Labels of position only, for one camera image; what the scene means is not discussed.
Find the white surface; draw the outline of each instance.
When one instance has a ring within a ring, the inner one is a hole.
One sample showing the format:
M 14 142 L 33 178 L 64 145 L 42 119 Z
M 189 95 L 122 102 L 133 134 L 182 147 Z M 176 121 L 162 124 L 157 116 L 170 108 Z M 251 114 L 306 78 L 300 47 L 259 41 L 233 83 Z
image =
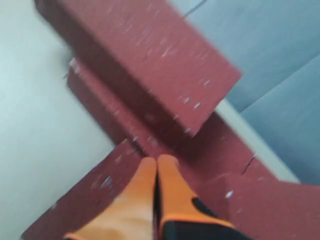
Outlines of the white surface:
M 113 145 L 67 88 L 70 53 L 32 2 L 0 6 L 0 240 L 17 240 Z

